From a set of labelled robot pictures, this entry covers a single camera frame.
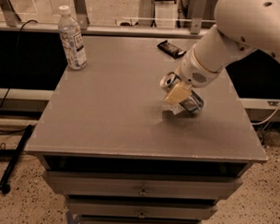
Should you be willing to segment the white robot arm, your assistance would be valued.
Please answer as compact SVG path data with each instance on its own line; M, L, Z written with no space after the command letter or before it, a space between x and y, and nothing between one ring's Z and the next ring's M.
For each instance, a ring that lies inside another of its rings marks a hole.
M218 0L213 25L160 80L175 105L208 86L223 68L260 50L280 64L280 0Z

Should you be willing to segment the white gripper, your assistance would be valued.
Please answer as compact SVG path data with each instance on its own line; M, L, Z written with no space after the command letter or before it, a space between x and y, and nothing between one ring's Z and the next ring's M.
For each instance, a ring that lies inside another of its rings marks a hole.
M181 65L177 69L177 76L185 83L178 83L167 94L164 101L170 105L175 105L186 100L192 95L194 88L204 88L213 80L216 80L224 67L228 63L224 53L212 55L208 51L202 53L196 51L194 45L181 60Z

